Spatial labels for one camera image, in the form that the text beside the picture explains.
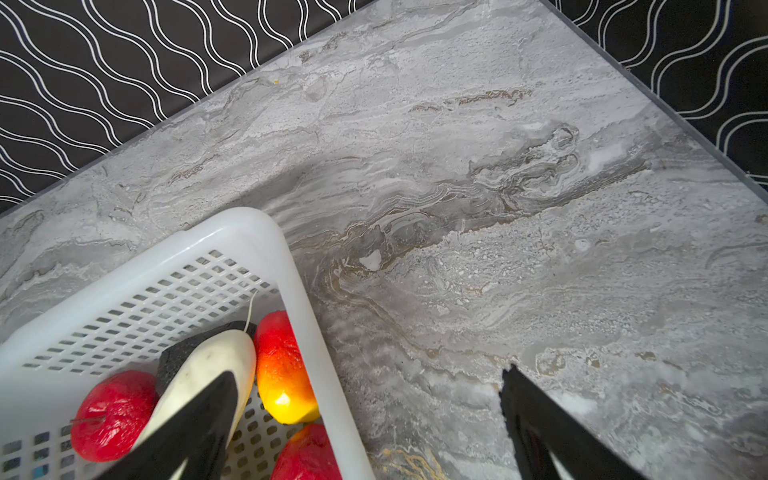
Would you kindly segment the white toy radish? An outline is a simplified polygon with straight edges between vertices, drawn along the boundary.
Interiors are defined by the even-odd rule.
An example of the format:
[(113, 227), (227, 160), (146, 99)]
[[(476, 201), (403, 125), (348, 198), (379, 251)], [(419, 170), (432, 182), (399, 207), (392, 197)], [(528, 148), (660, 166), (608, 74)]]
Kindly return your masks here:
[(230, 442), (244, 413), (254, 385), (257, 357), (251, 336), (243, 330), (228, 329), (198, 345), (170, 381), (144, 430), (134, 444), (137, 448), (170, 418), (194, 399), (220, 374), (234, 375), (237, 387), (237, 407), (230, 417)]

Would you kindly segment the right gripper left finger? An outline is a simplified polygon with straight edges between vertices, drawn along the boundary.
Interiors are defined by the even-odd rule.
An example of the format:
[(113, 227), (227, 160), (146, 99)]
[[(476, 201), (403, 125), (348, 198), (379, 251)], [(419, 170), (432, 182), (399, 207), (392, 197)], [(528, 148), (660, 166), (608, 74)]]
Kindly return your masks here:
[(225, 371), (101, 479), (218, 479), (236, 413), (234, 374)]

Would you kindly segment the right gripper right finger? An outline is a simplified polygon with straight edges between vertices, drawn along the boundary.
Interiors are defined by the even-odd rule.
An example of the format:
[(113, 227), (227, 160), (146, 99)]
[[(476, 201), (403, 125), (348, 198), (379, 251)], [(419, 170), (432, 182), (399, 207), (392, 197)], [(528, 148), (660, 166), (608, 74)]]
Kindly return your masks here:
[(641, 479), (512, 364), (502, 374), (501, 410), (520, 475), (559, 479), (560, 462), (574, 479)]

